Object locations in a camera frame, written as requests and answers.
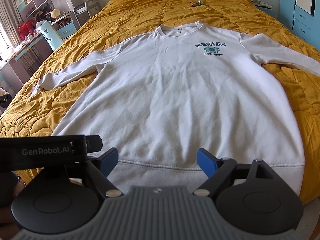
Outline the blue nightstand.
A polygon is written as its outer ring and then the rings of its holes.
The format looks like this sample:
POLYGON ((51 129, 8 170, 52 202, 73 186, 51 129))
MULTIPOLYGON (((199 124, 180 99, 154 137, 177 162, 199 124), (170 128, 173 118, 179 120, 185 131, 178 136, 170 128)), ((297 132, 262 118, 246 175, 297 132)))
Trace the blue nightstand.
POLYGON ((260 0, 251 0, 251 1, 254 4, 254 6, 256 8, 258 8, 259 10, 264 11, 265 13, 267 13, 268 15, 270 15, 274 18, 277 18, 276 11, 274 10, 274 8, 271 5, 264 3, 260 0))

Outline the metal folding stool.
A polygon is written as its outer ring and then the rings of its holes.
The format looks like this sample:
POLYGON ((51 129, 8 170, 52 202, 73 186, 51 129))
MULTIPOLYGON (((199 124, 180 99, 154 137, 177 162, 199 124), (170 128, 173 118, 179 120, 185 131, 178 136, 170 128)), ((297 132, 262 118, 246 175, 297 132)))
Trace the metal folding stool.
POLYGON ((101 11, 101 6, 98 0, 87 0, 85 2, 85 6, 90 18, 101 11))

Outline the grey desk with shelves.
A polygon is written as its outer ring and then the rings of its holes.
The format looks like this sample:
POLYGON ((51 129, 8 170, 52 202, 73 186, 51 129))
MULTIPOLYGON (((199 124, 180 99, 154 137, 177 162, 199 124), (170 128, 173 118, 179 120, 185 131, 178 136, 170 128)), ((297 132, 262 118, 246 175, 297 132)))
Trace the grey desk with shelves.
POLYGON ((53 52, 39 31, 20 39, 18 25, 28 20, 49 21, 63 42, 80 28, 74 8, 83 0, 1 0, 1 24, 13 45, 7 59, 1 66, 1 75, 15 92, 37 71, 45 59, 53 52), (51 11, 59 9, 57 19, 51 17, 51 11))

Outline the light blue star chair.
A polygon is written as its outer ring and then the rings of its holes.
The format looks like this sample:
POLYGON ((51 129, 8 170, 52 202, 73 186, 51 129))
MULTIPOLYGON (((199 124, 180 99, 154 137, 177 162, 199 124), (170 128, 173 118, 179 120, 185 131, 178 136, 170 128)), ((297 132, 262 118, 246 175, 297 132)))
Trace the light blue star chair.
POLYGON ((36 23, 36 31, 39 31, 50 45, 52 51, 57 50, 63 40, 49 21, 40 21, 36 23))

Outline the round globe lamp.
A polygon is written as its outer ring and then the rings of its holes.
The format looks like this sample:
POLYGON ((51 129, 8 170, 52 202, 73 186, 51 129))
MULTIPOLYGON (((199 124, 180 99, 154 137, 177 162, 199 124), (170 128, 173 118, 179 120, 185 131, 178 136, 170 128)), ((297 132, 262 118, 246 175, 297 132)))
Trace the round globe lamp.
POLYGON ((61 15, 61 12, 60 12, 60 10, 59 9, 53 9, 52 11, 51 11, 51 17, 53 18, 53 19, 57 19, 57 18, 59 18, 60 17, 60 15, 61 15))

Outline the blue and white wardrobe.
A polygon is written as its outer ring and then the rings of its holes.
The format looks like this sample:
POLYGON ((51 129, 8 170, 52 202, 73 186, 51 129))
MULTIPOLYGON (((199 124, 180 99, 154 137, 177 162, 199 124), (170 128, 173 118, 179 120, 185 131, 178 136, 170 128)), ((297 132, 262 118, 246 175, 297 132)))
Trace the blue and white wardrobe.
POLYGON ((319 0, 280 0, 279 21, 319 49, 319 0))

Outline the white Nevada sweatshirt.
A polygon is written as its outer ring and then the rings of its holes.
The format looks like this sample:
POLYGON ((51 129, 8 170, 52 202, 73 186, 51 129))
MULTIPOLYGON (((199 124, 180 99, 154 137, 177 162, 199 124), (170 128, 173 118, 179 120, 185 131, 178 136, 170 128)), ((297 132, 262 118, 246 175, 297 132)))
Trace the white Nevada sweatshirt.
POLYGON ((185 185, 206 176, 200 148, 249 164, 263 159, 300 192, 304 147, 278 80, 263 68, 283 63, 319 73, 319 63, 264 34, 248 35, 201 22, 159 26, 57 73, 31 96, 95 73, 54 129, 54 135, 99 135, 119 161, 109 180, 121 191, 137 186, 185 185))

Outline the mustard yellow quilt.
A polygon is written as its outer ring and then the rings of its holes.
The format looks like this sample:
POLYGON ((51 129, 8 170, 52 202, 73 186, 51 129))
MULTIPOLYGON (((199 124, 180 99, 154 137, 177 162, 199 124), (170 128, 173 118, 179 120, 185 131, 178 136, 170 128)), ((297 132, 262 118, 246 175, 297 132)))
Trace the mustard yellow quilt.
MULTIPOLYGON (((319 61, 319 50, 282 23, 258 10, 250 0, 111 0, 96 16, 54 51, 22 87, 1 115, 1 137, 48 136, 87 88, 94 74, 30 100, 31 88, 46 73, 57 72, 92 51, 104 50, 128 37, 201 21, 214 27, 263 33, 281 45, 319 61)), ((300 198, 304 204, 319 197, 319 77, 285 65, 263 66, 280 81, 302 135, 306 168, 300 198)))

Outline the small green snack packet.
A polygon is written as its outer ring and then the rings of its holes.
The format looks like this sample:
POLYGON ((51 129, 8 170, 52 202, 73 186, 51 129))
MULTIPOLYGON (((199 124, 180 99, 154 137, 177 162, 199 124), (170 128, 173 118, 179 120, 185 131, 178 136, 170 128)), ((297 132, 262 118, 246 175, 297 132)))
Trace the small green snack packet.
POLYGON ((202 5, 204 5, 204 3, 202 1, 200 1, 200 0, 191 2, 191 6, 192 7, 199 7, 199 6, 202 6, 202 5))

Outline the red bag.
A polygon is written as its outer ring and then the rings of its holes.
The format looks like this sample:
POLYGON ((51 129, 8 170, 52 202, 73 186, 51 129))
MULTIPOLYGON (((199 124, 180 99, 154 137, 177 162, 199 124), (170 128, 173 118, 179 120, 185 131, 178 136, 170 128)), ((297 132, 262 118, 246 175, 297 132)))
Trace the red bag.
POLYGON ((36 21, 35 20, 28 20, 27 22, 23 22, 18 25, 17 27, 20 39, 22 41, 25 40, 25 37, 28 34, 34 35, 36 29, 36 21))

